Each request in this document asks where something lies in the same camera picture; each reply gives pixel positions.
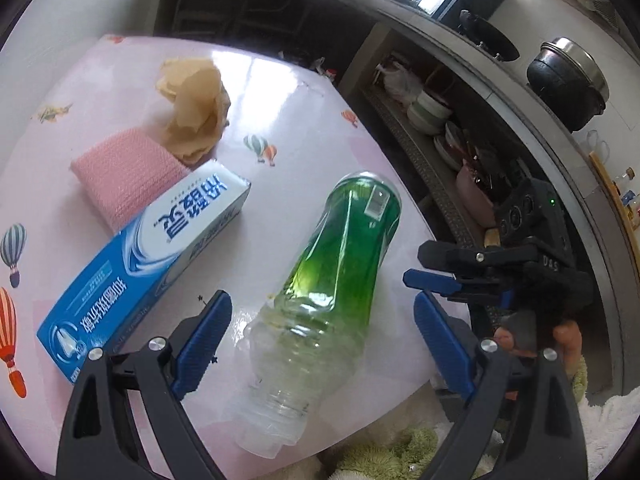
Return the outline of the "person right hand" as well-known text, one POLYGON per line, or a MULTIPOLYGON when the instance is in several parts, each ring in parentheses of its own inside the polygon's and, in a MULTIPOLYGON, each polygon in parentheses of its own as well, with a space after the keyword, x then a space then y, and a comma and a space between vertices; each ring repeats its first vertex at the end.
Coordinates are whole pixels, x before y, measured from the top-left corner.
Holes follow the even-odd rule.
MULTIPOLYGON (((574 398, 579 403, 585 396, 588 386, 588 372, 585 358, 582 356, 582 332, 574 320, 566 320, 552 330, 553 340, 545 340, 544 348, 553 349, 563 364, 574 398)), ((518 345, 513 334, 505 327, 498 327, 492 339, 500 348, 516 356, 534 358, 538 351, 525 350, 518 345)))

